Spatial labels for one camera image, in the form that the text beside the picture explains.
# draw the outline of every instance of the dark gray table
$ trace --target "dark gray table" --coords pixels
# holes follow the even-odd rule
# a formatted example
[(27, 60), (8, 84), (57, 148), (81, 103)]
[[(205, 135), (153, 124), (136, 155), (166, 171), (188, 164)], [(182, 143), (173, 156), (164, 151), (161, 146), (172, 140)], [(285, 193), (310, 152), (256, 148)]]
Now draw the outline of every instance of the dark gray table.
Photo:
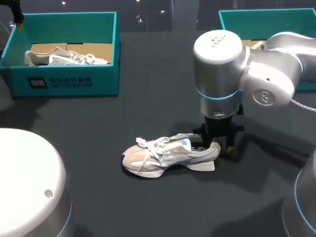
[[(203, 122), (192, 65), (200, 34), (121, 34), (117, 98), (12, 101), (0, 87), (0, 126), (37, 133), (59, 151), (76, 237), (285, 236), (281, 204), (301, 163), (284, 160), (304, 160), (316, 147), (316, 115), (294, 105), (268, 112), (245, 101), (245, 115), (237, 118), (246, 129), (238, 138), (242, 159), (219, 159), (215, 172), (173, 168), (144, 180), (121, 169), (120, 155), (136, 137), (190, 132)], [(316, 107), (316, 95), (295, 98)]]

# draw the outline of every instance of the shoelace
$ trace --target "shoelace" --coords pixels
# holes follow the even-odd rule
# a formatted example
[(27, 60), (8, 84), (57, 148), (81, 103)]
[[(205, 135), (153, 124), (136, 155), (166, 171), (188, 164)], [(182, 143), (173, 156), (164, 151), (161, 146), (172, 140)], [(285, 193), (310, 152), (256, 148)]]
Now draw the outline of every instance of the shoelace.
[(136, 138), (136, 142), (137, 144), (141, 147), (141, 148), (147, 148), (148, 152), (145, 155), (145, 158), (141, 164), (141, 166), (138, 169), (138, 173), (140, 172), (140, 170), (144, 167), (144, 165), (146, 164), (146, 162), (148, 161), (149, 157), (153, 157), (156, 158), (159, 161), (159, 155), (168, 155), (170, 154), (170, 152), (162, 152), (162, 151), (158, 151), (159, 148), (163, 148), (167, 142), (169, 142), (170, 139), (169, 137), (160, 137), (157, 140), (155, 140), (153, 143), (147, 143), (146, 140), (138, 137)]
[(85, 64), (85, 63), (94, 63), (95, 61), (95, 57), (93, 54), (89, 53), (87, 55), (83, 55), (83, 54), (78, 54), (76, 52), (73, 51), (69, 51), (71, 57), (72, 57), (72, 61), (71, 63), (75, 63), (75, 64)]

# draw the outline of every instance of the cardboard box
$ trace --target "cardboard box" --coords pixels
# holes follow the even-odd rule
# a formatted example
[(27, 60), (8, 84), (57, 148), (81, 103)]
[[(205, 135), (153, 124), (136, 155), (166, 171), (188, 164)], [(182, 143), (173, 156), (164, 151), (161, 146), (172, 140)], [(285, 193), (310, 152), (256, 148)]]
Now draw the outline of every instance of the cardboard box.
[[(313, 8), (220, 10), (218, 28), (235, 32), (242, 40), (266, 40), (285, 31), (316, 38), (316, 12)], [(296, 90), (316, 91), (316, 83), (300, 82)]]
[[(16, 27), (13, 28), (0, 60), (0, 74), (12, 96), (118, 94), (120, 42), (115, 12), (24, 16), (22, 30), (17, 32)], [(83, 55), (90, 53), (110, 64), (24, 65), (24, 54), (27, 50), (48, 53), (56, 46)]]
[(266, 42), (266, 40), (242, 40), (242, 45), (243, 46), (249, 46), (249, 47), (252, 47), (254, 46), (255, 44), (259, 43), (259, 42)]

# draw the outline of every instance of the robotic arm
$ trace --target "robotic arm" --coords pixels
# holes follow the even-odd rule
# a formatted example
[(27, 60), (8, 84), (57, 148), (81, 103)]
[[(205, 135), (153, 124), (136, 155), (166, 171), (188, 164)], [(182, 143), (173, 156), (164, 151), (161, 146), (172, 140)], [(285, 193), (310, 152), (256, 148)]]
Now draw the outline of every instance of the robotic arm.
[(194, 133), (202, 135), (206, 146), (216, 137), (226, 137), (228, 149), (234, 146), (243, 127), (232, 116), (243, 114), (242, 95), (259, 106), (278, 108), (290, 103), (301, 79), (312, 81), (316, 75), (316, 39), (279, 33), (262, 49), (242, 46), (238, 35), (225, 30), (196, 40), (195, 81), (205, 124)]
[(6, 5), (11, 8), (14, 17), (14, 23), (16, 24), (18, 31), (21, 31), (22, 23), (24, 21), (24, 15), (22, 13), (20, 4), (20, 0), (0, 0), (0, 5)]

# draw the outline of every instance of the white sneaker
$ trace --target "white sneaker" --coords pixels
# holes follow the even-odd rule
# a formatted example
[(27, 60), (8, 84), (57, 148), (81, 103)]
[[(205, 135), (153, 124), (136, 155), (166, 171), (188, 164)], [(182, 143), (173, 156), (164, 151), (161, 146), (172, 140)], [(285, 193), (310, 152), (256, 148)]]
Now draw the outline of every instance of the white sneaker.
[(49, 53), (25, 52), (25, 65), (87, 65), (110, 64), (108, 61), (95, 58), (92, 54), (82, 55), (73, 51), (66, 51), (56, 47)]
[(146, 178), (158, 178), (175, 164), (195, 171), (213, 171), (214, 160), (221, 150), (217, 142), (212, 142), (208, 149), (194, 148), (191, 144), (201, 143), (202, 138), (190, 133), (150, 142), (136, 138), (136, 142), (137, 145), (123, 153), (122, 164), (129, 172)]

